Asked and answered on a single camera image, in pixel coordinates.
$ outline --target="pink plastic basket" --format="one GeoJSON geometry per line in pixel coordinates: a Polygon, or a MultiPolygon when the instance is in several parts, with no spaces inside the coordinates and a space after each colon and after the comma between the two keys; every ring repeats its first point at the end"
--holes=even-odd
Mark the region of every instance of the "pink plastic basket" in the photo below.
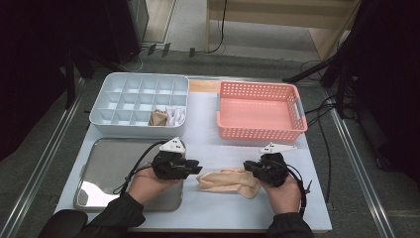
{"type": "Polygon", "coordinates": [[[308,129],[294,85],[222,81],[219,96],[222,138],[292,142],[308,129]]]}

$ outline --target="person's left hand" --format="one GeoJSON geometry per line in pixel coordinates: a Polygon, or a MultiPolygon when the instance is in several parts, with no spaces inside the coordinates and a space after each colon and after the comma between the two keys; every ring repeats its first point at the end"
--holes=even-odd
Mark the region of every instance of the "person's left hand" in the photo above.
{"type": "Polygon", "coordinates": [[[133,176],[129,195],[140,204],[157,197],[168,187],[180,183],[180,180],[159,179],[152,167],[141,170],[133,176]]]}

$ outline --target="white box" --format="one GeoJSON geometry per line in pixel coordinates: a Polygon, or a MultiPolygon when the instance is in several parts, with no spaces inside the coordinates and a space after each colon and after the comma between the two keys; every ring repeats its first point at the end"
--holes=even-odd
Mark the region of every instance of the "white box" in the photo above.
{"type": "Polygon", "coordinates": [[[155,109],[185,110],[189,79],[182,75],[114,72],[102,84],[89,116],[90,122],[107,136],[171,139],[182,136],[179,126],[150,126],[155,109]]]}

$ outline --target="white table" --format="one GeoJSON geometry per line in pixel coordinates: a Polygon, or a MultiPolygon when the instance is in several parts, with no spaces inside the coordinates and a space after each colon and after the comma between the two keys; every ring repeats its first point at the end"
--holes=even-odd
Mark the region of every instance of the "white table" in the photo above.
{"type": "MultiPolygon", "coordinates": [[[[186,158],[200,161],[202,174],[223,168],[242,168],[246,160],[257,161],[259,148],[268,142],[222,140],[216,122],[216,93],[190,92],[185,133],[186,158]]],[[[96,140],[108,137],[90,126],[79,155],[62,191],[55,212],[74,209],[73,198],[83,165],[96,140]]],[[[288,164],[303,176],[305,187],[312,180],[304,220],[314,232],[332,229],[331,221],[304,134],[293,143],[297,150],[284,152],[288,164]]],[[[265,232],[273,212],[263,189],[254,199],[235,193],[213,193],[197,188],[197,176],[190,176],[183,186],[180,207],[173,212],[145,212],[146,222],[133,230],[160,232],[265,232]]],[[[89,213],[91,221],[98,213],[89,213]]]]}

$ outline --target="metal tray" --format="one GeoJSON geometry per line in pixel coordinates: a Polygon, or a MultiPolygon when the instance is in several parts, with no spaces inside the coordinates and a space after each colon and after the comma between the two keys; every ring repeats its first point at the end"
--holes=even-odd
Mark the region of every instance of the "metal tray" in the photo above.
{"type": "MultiPolygon", "coordinates": [[[[80,183],[74,196],[74,206],[84,211],[101,211],[136,164],[143,152],[157,140],[102,138],[92,146],[80,183]]],[[[142,160],[140,167],[151,162],[158,153],[155,146],[142,160]]],[[[145,211],[174,211],[182,201],[183,182],[165,190],[145,204],[145,211]]]]}

